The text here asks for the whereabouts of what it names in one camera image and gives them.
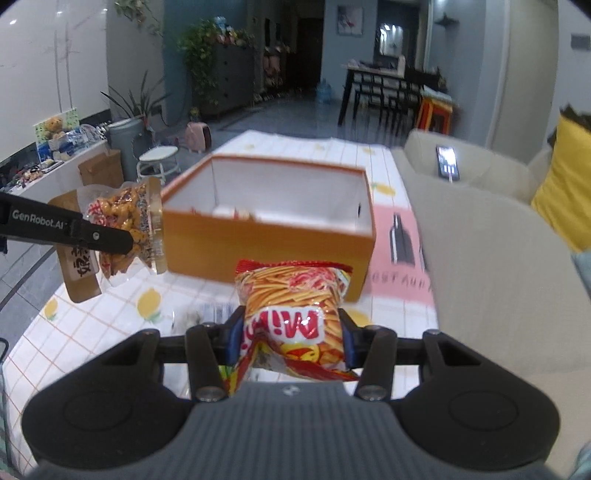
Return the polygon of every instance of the yellow cushion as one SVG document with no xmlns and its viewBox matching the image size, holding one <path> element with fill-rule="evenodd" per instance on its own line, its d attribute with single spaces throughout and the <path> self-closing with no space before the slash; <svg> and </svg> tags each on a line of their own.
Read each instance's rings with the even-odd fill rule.
<svg viewBox="0 0 591 480">
<path fill-rule="evenodd" d="M 548 175 L 531 206 L 571 250 L 591 248 L 591 132 L 563 116 Z"/>
</svg>

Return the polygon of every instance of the lemon print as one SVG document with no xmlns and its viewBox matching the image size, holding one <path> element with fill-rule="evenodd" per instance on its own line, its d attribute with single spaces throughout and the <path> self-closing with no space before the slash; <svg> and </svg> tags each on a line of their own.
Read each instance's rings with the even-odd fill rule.
<svg viewBox="0 0 591 480">
<path fill-rule="evenodd" d="M 347 313 L 351 317 L 351 320 L 353 320 L 355 322 L 355 325 L 357 325 L 358 327 L 363 328 L 367 325 L 371 325 L 371 320 L 369 319 L 369 317 L 366 314 L 360 312 L 359 310 L 347 309 Z"/>
<path fill-rule="evenodd" d="M 371 186 L 374 190 L 383 193 L 384 195 L 390 195 L 391 197 L 396 196 L 396 190 L 385 183 L 372 183 Z"/>
<path fill-rule="evenodd" d="M 43 309 L 43 313 L 45 314 L 45 318 L 50 322 L 53 322 L 56 318 L 57 313 L 57 300 L 53 297 L 50 301 L 47 302 L 45 308 Z"/>
<path fill-rule="evenodd" d="M 162 296 L 153 288 L 138 299 L 138 313 L 146 322 L 155 323 L 160 317 L 160 300 Z"/>
</svg>

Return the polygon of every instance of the beige sofa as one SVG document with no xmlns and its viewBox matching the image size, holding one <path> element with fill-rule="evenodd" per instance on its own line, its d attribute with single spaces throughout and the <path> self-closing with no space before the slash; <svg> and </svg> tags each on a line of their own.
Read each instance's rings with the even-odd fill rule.
<svg viewBox="0 0 591 480">
<path fill-rule="evenodd" d="M 455 148 L 462 181 L 437 177 Z M 591 442 L 591 302 L 566 244 L 529 207 L 550 165 L 413 131 L 393 155 L 417 216 L 440 328 L 534 384 L 561 430 L 548 465 L 566 478 Z"/>
</svg>

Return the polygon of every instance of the packaged snack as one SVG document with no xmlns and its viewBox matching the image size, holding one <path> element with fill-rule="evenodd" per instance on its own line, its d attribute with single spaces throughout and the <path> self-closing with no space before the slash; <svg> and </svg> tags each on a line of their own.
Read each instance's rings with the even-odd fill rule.
<svg viewBox="0 0 591 480">
<path fill-rule="evenodd" d="M 49 203 L 82 212 L 97 225 L 127 230 L 134 240 L 133 248 L 125 255 L 57 246 L 64 283 L 73 302 L 96 297 L 107 288 L 124 283 L 144 267 L 156 274 L 166 271 L 158 179 L 124 183 L 120 189 L 88 185 Z"/>
<path fill-rule="evenodd" d="M 246 312 L 240 360 L 226 376 L 229 391 L 250 367 L 312 380 L 356 380 L 345 368 L 338 313 L 351 272 L 330 262 L 241 261 L 236 285 Z"/>
<path fill-rule="evenodd" d="M 97 225 L 127 230 L 134 239 L 134 246 L 126 255 L 99 252 L 100 269 L 107 280 L 128 273 L 136 258 L 154 273 L 165 271 L 158 180 L 124 183 L 118 190 L 104 187 L 100 196 L 88 204 L 86 218 Z"/>
</svg>

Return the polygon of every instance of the trash can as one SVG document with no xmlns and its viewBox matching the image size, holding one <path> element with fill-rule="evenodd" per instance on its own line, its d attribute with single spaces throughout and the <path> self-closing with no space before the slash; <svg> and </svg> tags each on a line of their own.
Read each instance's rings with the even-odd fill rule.
<svg viewBox="0 0 591 480">
<path fill-rule="evenodd" d="M 141 118 L 128 118 L 109 125 L 107 138 L 113 150 L 121 150 L 121 169 L 125 181 L 138 179 L 132 142 L 143 131 L 144 121 Z"/>
</svg>

